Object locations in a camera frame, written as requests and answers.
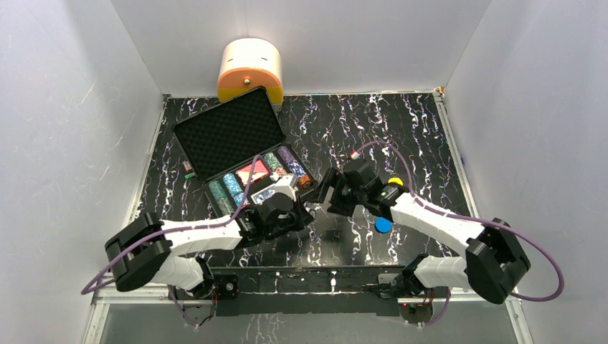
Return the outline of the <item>blue poker card deck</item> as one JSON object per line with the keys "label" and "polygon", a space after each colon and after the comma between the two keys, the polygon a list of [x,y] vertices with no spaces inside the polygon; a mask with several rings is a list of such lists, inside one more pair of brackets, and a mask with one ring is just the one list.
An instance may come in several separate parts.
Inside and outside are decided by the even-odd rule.
{"label": "blue poker card deck", "polygon": [[261,205],[265,200],[269,199],[276,192],[276,188],[274,185],[268,186],[267,188],[262,189],[261,191],[254,193],[251,195],[251,199],[254,204]]}

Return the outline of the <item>clear acrylic dealer button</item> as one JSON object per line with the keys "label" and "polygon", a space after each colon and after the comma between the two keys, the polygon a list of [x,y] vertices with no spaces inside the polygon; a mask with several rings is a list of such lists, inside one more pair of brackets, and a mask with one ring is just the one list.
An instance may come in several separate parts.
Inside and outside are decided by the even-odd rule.
{"label": "clear acrylic dealer button", "polygon": [[363,212],[363,218],[365,219],[365,221],[368,224],[375,224],[376,223],[376,216],[374,216],[373,214],[369,213],[368,211],[364,211]]}

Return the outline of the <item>blue round button chip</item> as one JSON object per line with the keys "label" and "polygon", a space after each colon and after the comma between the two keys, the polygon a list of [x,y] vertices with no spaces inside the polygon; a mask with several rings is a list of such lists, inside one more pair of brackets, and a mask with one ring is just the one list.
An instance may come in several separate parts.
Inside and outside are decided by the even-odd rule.
{"label": "blue round button chip", "polygon": [[376,219],[374,227],[378,231],[378,233],[385,234],[389,233],[392,230],[393,224],[388,219],[379,217]]}

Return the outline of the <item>black poker set case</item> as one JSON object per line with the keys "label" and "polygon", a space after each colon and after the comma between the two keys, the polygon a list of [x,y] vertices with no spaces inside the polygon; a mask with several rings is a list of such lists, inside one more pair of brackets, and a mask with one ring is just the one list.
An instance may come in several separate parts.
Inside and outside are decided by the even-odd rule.
{"label": "black poker set case", "polygon": [[281,162],[286,174],[292,173],[277,153],[282,146],[287,146],[291,150],[313,180],[313,185],[307,189],[300,189],[297,184],[297,196],[305,205],[318,185],[302,158],[287,142],[277,119],[277,113],[263,87],[256,87],[177,122],[173,125],[172,131],[187,161],[193,166],[196,177],[204,184],[210,204],[219,213],[220,210],[209,190],[209,183],[211,181],[223,183],[222,177],[227,173],[233,173],[244,190],[249,201],[248,205],[253,205],[251,195],[274,185],[274,181],[270,178],[273,172],[268,168],[269,176],[244,186],[236,171],[259,159],[265,162],[264,155],[272,152]]}

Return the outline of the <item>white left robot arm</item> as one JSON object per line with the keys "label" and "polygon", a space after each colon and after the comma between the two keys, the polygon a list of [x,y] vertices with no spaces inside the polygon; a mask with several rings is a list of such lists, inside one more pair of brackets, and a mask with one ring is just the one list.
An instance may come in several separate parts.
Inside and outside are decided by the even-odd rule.
{"label": "white left robot arm", "polygon": [[197,253],[251,247],[300,231],[314,219],[314,210],[299,197],[283,193],[218,219],[169,221],[145,213],[105,243],[108,269],[119,292],[153,282],[205,298],[213,292],[214,276]]}

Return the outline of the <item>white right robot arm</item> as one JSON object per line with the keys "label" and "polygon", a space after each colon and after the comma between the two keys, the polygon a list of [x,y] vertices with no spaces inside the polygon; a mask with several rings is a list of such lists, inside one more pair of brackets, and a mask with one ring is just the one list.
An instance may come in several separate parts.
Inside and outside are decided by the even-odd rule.
{"label": "white right robot arm", "polygon": [[531,263],[516,236],[503,222],[480,224],[410,194],[395,182],[384,183],[363,159],[342,170],[329,168],[313,194],[328,211],[352,216],[363,206],[379,219],[415,229],[455,252],[453,257],[419,254],[392,280],[380,279],[365,290],[387,297],[421,297],[436,287],[473,290],[484,300],[501,304],[523,279]]}

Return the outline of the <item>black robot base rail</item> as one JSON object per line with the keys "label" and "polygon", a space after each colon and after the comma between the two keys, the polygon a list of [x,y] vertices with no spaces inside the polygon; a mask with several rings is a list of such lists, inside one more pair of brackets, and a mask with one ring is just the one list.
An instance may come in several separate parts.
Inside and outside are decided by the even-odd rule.
{"label": "black robot base rail", "polygon": [[368,313],[412,315],[426,320],[431,302],[444,300],[446,287],[433,291],[405,282],[401,267],[214,267],[220,317],[250,314]]}

